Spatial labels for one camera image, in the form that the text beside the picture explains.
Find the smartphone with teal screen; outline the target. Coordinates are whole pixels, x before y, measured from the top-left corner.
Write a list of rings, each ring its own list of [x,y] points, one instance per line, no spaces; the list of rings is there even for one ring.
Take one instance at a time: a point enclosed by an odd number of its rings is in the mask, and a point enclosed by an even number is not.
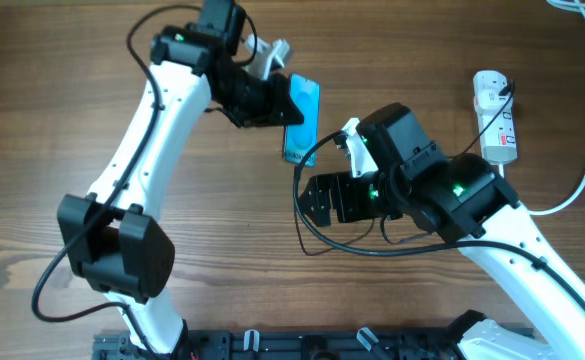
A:
[[[303,123],[285,127],[283,159],[299,164],[317,142],[321,86],[299,74],[292,74],[290,80],[291,100],[303,115]]]

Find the white power strip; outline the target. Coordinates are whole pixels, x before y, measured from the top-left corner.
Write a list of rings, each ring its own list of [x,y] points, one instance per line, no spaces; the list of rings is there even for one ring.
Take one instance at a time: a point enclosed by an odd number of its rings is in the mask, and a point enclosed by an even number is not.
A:
[[[473,77],[474,96],[489,88],[509,93],[509,98],[496,113],[479,115],[475,111],[481,155],[492,165],[506,165],[518,157],[512,114],[514,84],[495,70],[477,72]]]

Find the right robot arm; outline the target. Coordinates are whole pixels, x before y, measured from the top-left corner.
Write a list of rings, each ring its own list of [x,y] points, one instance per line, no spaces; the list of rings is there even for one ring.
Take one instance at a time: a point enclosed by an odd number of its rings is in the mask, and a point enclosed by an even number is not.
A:
[[[464,359],[585,359],[585,283],[553,250],[516,191],[475,154],[447,158],[411,110],[387,105],[341,130],[353,172],[312,177],[293,190],[313,234],[330,224],[409,216],[438,249],[481,267],[541,334],[540,340],[469,311],[449,328]]]

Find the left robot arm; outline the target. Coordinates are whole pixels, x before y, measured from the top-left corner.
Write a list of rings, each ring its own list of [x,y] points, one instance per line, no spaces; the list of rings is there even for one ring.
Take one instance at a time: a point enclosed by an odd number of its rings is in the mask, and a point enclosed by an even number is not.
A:
[[[122,142],[86,195],[67,195],[57,212],[72,272],[119,309],[143,358],[191,359],[185,320],[167,281],[175,247],[159,224],[180,154],[198,120],[218,111],[236,127],[299,125],[291,48],[245,35],[251,24],[233,1],[206,1],[198,19],[168,26],[141,63],[147,83]]]

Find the white USB charger plug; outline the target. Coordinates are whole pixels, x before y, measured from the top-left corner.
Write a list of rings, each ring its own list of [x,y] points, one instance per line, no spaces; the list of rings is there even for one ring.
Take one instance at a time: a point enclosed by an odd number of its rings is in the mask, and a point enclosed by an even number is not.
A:
[[[479,115],[496,113],[508,100],[509,93],[492,88],[480,90],[474,96],[474,109]]]

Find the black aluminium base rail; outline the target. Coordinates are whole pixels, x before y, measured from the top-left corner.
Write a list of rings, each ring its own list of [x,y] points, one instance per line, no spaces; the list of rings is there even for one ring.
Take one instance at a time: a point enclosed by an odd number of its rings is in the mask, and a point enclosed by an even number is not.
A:
[[[173,355],[157,359],[199,360],[312,360],[312,359],[455,359],[464,356],[444,328],[378,331],[378,343],[370,350],[355,331],[255,332],[191,330],[187,342]]]

